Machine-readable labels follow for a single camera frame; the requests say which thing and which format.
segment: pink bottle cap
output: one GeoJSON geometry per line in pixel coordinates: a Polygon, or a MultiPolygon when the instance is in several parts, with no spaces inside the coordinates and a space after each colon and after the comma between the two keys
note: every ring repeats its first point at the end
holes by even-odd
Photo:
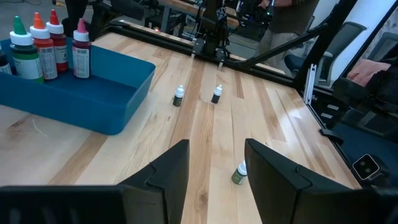
{"type": "Polygon", "coordinates": [[[79,20],[77,24],[77,30],[73,31],[73,38],[77,41],[88,42],[88,32],[86,31],[85,22],[83,19],[79,20]]]}

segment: small bottle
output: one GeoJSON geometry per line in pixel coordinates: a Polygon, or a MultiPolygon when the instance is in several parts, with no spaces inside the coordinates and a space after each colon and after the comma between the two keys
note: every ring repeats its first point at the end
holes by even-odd
{"type": "Polygon", "coordinates": [[[7,55],[1,49],[1,44],[0,44],[0,72],[12,75],[11,67],[7,60],[7,55]]]}
{"type": "Polygon", "coordinates": [[[51,10],[50,22],[47,22],[45,26],[54,42],[57,72],[66,72],[68,70],[67,36],[63,33],[63,25],[60,24],[54,9],[51,10]]]}
{"type": "Polygon", "coordinates": [[[88,38],[83,19],[79,20],[77,30],[73,31],[73,74],[78,78],[90,77],[90,50],[91,43],[88,38]]]}
{"type": "Polygon", "coordinates": [[[26,32],[18,16],[14,18],[14,31],[10,32],[10,39],[17,76],[43,83],[43,71],[37,47],[33,45],[32,35],[26,32]]]}
{"type": "Polygon", "coordinates": [[[180,85],[175,91],[173,105],[181,106],[183,96],[184,96],[184,86],[180,85]]]}
{"type": "Polygon", "coordinates": [[[218,103],[218,100],[220,99],[221,93],[223,92],[223,86],[219,85],[215,90],[213,94],[213,98],[211,99],[212,103],[218,103]]]}
{"type": "Polygon", "coordinates": [[[44,80],[52,80],[58,77],[55,64],[54,41],[50,38],[50,32],[44,27],[44,22],[38,12],[35,12],[33,25],[30,27],[33,44],[39,51],[40,62],[43,69],[44,80]]]}
{"type": "Polygon", "coordinates": [[[248,173],[246,172],[246,161],[243,161],[239,164],[235,173],[232,175],[232,181],[235,184],[242,184],[244,180],[248,177],[248,173]]]}

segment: black cable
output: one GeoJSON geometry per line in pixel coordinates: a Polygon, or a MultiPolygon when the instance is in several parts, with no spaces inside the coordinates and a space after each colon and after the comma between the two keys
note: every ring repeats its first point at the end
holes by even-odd
{"type": "MultiPolygon", "coordinates": [[[[228,35],[228,25],[227,25],[227,23],[225,22],[224,23],[224,25],[225,25],[225,36],[227,36],[228,35]]],[[[229,39],[228,39],[228,37],[229,36],[227,36],[226,38],[225,38],[225,40],[223,40],[223,46],[222,46],[222,48],[223,48],[223,50],[224,50],[224,61],[226,61],[227,59],[229,59],[229,56],[231,55],[231,52],[226,48],[226,46],[228,46],[229,45],[229,39]]]]}
{"type": "MultiPolygon", "coordinates": [[[[196,24],[198,24],[198,27],[201,27],[202,21],[200,20],[200,25],[199,25],[198,20],[199,20],[199,18],[200,18],[201,9],[202,9],[202,7],[205,5],[205,3],[206,3],[206,0],[204,0],[204,1],[201,2],[200,6],[199,6],[199,9],[198,9],[197,16],[196,16],[196,18],[195,18],[195,22],[196,22],[196,24]]],[[[189,34],[189,38],[192,38],[192,34],[193,34],[193,31],[195,30],[195,28],[193,28],[192,31],[191,31],[191,33],[189,34]]]]}

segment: green bottle cap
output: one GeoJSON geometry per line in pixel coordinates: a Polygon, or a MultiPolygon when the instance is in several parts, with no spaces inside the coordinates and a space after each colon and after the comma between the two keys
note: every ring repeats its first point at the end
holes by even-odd
{"type": "Polygon", "coordinates": [[[25,27],[19,16],[14,17],[14,32],[19,35],[26,35],[25,27]]]}

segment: person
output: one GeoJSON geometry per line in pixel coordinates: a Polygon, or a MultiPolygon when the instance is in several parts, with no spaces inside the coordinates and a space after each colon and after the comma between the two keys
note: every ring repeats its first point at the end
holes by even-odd
{"type": "Polygon", "coordinates": [[[373,62],[372,60],[362,59],[348,73],[347,78],[365,87],[373,75],[380,71],[387,71],[391,64],[384,62],[373,62]]]}
{"type": "MultiPolygon", "coordinates": [[[[302,35],[318,5],[319,0],[275,0],[274,20],[262,37],[254,56],[272,50],[302,35]]],[[[259,7],[266,8],[270,0],[262,0],[259,7]]],[[[278,67],[284,52],[269,58],[265,64],[278,67]]]]}
{"type": "Polygon", "coordinates": [[[398,44],[396,44],[390,51],[379,61],[362,59],[354,68],[347,74],[347,78],[351,81],[365,87],[373,75],[380,71],[387,71],[391,65],[398,62],[398,44]]]}

